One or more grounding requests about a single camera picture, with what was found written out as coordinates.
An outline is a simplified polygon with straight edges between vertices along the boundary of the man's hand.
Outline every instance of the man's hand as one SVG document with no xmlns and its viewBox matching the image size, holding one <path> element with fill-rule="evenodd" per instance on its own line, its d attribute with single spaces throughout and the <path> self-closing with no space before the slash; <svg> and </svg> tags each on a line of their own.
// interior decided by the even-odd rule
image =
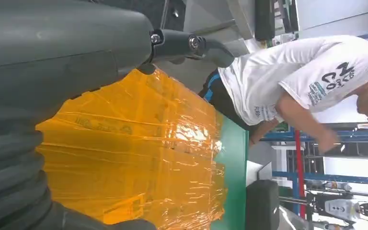
<svg viewBox="0 0 368 230">
<path fill-rule="evenodd" d="M 311 112 L 301 107 L 287 92 L 277 101 L 276 110 L 289 125 L 315 138 L 321 154 L 333 149 L 334 143 L 339 142 L 335 132 L 315 120 Z"/>
<path fill-rule="evenodd" d="M 320 155 L 323 155 L 335 147 L 334 143 L 339 142 L 339 137 L 334 131 L 326 130 L 324 134 L 317 137 L 317 142 Z"/>
</svg>

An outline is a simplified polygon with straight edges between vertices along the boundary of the gray machine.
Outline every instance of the gray machine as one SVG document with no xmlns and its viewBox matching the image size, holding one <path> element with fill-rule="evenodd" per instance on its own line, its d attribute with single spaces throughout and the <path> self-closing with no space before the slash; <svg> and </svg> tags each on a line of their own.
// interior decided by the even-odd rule
<svg viewBox="0 0 368 230">
<path fill-rule="evenodd" d="M 153 30 L 137 12 L 75 0 L 0 0 L 0 230 L 153 230 L 145 220 L 104 225 L 51 200 L 35 125 L 68 99 L 154 62 L 233 56 L 215 41 Z"/>
</svg>

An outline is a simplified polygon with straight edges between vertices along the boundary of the blue metal rack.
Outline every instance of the blue metal rack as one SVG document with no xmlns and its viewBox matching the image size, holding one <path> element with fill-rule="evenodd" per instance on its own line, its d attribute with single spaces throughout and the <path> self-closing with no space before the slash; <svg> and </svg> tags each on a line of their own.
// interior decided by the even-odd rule
<svg viewBox="0 0 368 230">
<path fill-rule="evenodd" d="M 368 142 L 368 131 L 337 131 L 341 142 Z M 300 135 L 301 141 L 314 141 L 305 133 Z M 261 141 L 294 141 L 294 130 L 288 132 L 270 132 Z"/>
<path fill-rule="evenodd" d="M 293 182 L 293 196 L 295 198 L 300 198 L 299 196 L 299 181 L 296 172 L 279 172 L 273 171 L 273 177 L 286 177 Z M 356 176 L 342 176 L 342 175 L 326 175 L 326 174 L 312 174 L 305 173 L 305 179 L 309 180 L 320 180 L 320 181 L 337 181 L 337 182 L 345 182 L 345 183 L 356 183 L 356 184 L 368 184 L 368 177 L 356 177 Z M 300 212 L 300 205 L 294 205 L 293 211 L 297 215 Z"/>
</svg>

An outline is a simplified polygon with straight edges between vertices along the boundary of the white wall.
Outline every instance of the white wall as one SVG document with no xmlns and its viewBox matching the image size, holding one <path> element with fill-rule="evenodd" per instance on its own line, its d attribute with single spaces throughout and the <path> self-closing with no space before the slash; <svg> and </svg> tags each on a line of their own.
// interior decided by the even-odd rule
<svg viewBox="0 0 368 230">
<path fill-rule="evenodd" d="M 368 177 L 368 159 L 324 157 L 325 174 Z M 368 194 L 368 184 L 350 184 L 352 192 Z"/>
<path fill-rule="evenodd" d="M 297 0 L 297 8 L 300 38 L 368 34 L 368 0 Z"/>
<path fill-rule="evenodd" d="M 368 12 L 368 0 L 295 0 L 300 30 Z"/>
</svg>

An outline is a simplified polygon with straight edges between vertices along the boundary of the wrapped package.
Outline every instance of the wrapped package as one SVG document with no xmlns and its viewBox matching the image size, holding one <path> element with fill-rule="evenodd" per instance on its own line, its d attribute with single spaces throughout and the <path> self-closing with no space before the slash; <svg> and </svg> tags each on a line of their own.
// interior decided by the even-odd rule
<svg viewBox="0 0 368 230">
<path fill-rule="evenodd" d="M 37 129 L 53 199 L 106 224 L 209 229 L 223 213 L 223 117 L 157 70 L 68 100 Z"/>
</svg>

